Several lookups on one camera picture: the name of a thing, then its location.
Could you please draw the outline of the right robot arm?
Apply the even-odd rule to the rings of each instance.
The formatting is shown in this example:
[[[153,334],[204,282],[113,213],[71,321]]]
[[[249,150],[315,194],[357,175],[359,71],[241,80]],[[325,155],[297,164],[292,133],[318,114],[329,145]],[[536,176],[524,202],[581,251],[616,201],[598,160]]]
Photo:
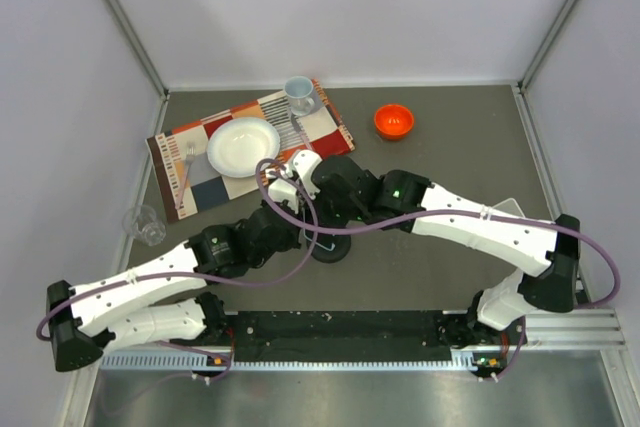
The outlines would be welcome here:
[[[580,258],[577,218],[562,214],[533,225],[460,197],[426,177],[392,170],[380,177],[345,156],[311,153],[297,162],[326,227],[351,221],[391,228],[391,219],[418,213],[398,229],[449,240],[496,257],[515,271],[473,300],[466,327],[487,343],[514,320],[535,310],[567,313],[574,308]]]

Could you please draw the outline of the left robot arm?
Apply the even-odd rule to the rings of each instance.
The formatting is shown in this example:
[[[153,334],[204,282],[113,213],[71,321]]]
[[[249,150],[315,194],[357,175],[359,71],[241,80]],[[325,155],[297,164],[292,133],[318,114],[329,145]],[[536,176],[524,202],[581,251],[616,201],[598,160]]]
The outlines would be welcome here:
[[[297,223],[308,208],[262,203],[247,219],[212,225],[160,257],[112,277],[46,291],[37,336],[52,348],[54,368],[72,372],[125,347],[171,340],[220,341],[227,330],[211,284],[243,285],[243,276],[274,254],[299,248]]]

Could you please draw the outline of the black round-base phone stand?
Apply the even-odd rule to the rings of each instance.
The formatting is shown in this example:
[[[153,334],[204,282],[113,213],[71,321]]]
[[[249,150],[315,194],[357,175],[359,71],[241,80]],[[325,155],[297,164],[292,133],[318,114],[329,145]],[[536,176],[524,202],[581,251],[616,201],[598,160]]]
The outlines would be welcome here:
[[[318,262],[324,264],[334,264],[343,260],[351,249],[351,237],[348,235],[335,236],[336,248],[332,252],[328,252],[319,248],[312,249],[311,256]]]

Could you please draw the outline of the light blue smartphone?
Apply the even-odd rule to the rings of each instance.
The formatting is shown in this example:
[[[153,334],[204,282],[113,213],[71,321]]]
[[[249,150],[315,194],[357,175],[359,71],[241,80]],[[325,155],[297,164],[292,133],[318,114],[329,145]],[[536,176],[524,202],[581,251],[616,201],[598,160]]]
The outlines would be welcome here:
[[[315,247],[332,252],[336,248],[335,237],[333,235],[323,234],[312,232],[310,230],[303,229],[302,235],[304,239],[307,241],[307,244],[310,245],[313,241],[313,238],[316,238]]]

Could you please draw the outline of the white plastic phone stand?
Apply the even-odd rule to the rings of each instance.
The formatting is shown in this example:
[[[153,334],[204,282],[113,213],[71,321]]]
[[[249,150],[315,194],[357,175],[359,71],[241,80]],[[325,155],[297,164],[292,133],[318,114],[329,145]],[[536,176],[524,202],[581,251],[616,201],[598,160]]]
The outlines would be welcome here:
[[[492,207],[493,217],[523,218],[524,212],[514,198],[507,198]]]

